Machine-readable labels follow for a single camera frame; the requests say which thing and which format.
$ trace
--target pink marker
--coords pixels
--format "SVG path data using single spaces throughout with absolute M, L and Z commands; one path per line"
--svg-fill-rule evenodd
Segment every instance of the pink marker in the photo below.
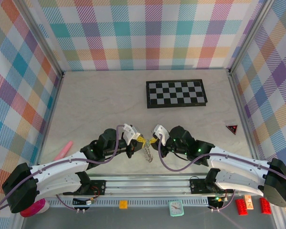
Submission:
M 72 145 L 73 145 L 73 141 L 69 141 L 67 145 L 61 150 L 61 152 L 54 158 L 54 161 L 64 158 L 67 152 L 70 150 Z
M 73 145 L 72 141 L 69 141 L 67 145 L 61 150 L 61 152 L 54 158 L 54 161 L 62 159 L 66 156 L 67 152 Z M 43 213 L 50 207 L 49 203 L 45 199 L 41 199 L 33 203 L 30 207 L 20 212 L 22 217 L 30 217 L 35 214 Z

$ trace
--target chessboard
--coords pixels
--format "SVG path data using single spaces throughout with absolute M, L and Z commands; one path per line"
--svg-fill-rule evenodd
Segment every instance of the chessboard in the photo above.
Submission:
M 202 80 L 146 82 L 147 108 L 206 106 Z

